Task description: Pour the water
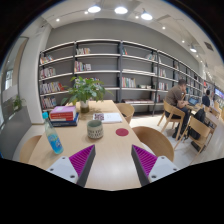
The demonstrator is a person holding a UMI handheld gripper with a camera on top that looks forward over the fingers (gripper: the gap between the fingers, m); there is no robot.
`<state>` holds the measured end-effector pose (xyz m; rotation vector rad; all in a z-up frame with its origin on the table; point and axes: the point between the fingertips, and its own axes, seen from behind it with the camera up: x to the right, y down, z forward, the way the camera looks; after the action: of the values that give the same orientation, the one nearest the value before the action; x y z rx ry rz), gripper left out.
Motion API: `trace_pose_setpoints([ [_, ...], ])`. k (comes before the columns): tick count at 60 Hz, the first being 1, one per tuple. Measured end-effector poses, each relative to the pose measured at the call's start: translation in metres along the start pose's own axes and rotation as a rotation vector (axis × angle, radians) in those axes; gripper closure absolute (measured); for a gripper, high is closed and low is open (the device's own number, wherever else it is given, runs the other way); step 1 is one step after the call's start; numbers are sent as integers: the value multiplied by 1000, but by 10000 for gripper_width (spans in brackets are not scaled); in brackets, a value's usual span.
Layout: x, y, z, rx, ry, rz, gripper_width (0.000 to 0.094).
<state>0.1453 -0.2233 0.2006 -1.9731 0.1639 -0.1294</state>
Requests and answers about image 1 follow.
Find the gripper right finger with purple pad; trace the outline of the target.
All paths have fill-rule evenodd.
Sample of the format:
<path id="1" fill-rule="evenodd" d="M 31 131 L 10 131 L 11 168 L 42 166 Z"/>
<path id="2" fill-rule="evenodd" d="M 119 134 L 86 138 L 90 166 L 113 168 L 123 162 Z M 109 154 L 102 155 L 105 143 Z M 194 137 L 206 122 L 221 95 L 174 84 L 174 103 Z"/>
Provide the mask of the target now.
<path id="1" fill-rule="evenodd" d="M 166 156 L 155 156 L 136 145 L 131 155 L 142 186 L 148 185 L 179 170 Z"/>

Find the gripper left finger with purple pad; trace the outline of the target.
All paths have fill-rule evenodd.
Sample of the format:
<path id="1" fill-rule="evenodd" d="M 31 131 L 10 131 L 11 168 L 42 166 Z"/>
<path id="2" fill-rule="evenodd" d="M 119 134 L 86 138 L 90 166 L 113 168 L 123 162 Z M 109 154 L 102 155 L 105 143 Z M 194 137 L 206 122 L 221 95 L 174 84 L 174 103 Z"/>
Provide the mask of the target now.
<path id="1" fill-rule="evenodd" d="M 91 145 L 70 157 L 60 157 L 47 169 L 47 171 L 84 187 L 95 155 L 95 146 Z"/>

